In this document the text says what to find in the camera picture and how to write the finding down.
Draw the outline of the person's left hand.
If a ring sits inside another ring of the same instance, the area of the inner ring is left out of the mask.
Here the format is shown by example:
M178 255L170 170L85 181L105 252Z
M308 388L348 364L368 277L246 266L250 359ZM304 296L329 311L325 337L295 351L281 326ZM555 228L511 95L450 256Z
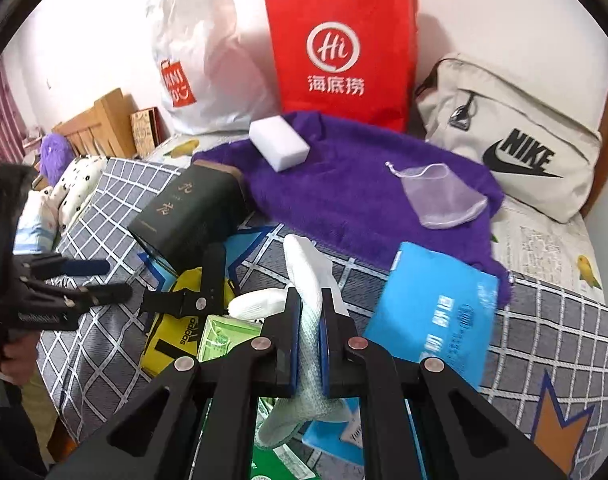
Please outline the person's left hand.
M37 368L40 332L29 332L3 347L0 372L19 387L28 384Z

